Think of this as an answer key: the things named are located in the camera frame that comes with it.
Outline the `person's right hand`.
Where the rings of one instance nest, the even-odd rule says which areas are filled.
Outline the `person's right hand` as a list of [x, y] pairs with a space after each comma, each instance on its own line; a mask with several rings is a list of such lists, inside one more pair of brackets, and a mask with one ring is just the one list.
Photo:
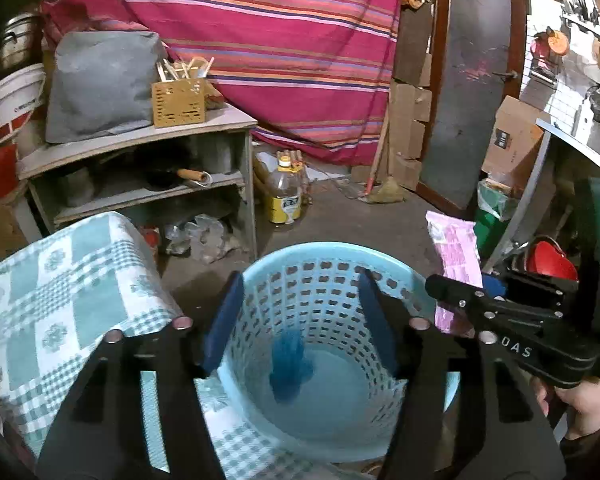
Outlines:
[[529, 382], [545, 416], [550, 412], [550, 401], [557, 398], [570, 409], [567, 440], [588, 437], [600, 430], [600, 379], [584, 380], [571, 389], [555, 388], [532, 376]]

